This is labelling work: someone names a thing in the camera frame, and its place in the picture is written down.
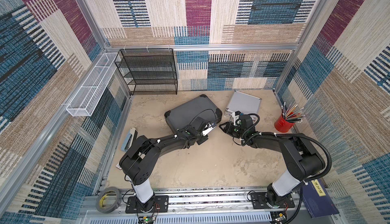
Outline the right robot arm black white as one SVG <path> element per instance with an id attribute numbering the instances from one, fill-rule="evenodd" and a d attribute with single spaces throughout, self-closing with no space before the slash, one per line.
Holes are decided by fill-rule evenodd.
<path id="1" fill-rule="evenodd" d="M 240 146 L 268 149 L 282 154 L 286 171 L 267 187 L 265 198 L 271 207 L 280 206 L 288 195 L 312 180 L 326 176 L 332 167 L 329 151 L 305 134 L 259 132 L 260 117 L 255 113 L 239 114 L 219 128 Z"/>

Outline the dark grey poker case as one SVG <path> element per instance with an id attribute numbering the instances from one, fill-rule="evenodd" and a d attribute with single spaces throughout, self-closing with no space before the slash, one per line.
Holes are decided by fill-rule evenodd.
<path id="1" fill-rule="evenodd" d="M 221 122 L 222 111 L 205 95 L 202 94 L 164 114 L 166 123 L 173 132 L 189 125 L 197 117 L 206 122 L 218 124 Z"/>

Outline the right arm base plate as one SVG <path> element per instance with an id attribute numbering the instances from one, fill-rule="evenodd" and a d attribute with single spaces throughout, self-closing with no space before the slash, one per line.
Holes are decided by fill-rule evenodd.
<path id="1" fill-rule="evenodd" d="M 280 197 L 272 191 L 250 191 L 247 194 L 247 199 L 252 203 L 254 209 L 289 209 L 296 206 L 291 194 Z"/>

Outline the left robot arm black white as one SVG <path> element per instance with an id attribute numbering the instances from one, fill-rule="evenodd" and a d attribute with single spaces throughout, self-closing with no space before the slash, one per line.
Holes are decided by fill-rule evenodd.
<path id="1" fill-rule="evenodd" d="M 144 205 L 154 200 L 149 177 L 161 156 L 175 150 L 188 149 L 196 143 L 201 145 L 208 140 L 208 133 L 216 126 L 216 122 L 196 117 L 171 135 L 151 139 L 139 136 L 119 161 L 125 177 L 130 179 L 136 200 Z"/>

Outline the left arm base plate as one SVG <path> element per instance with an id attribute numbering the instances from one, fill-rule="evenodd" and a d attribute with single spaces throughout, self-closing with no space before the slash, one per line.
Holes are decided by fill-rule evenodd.
<path id="1" fill-rule="evenodd" d="M 137 197 L 128 198 L 126 214 L 165 213 L 168 211 L 169 196 L 153 195 L 146 203 L 142 203 Z"/>

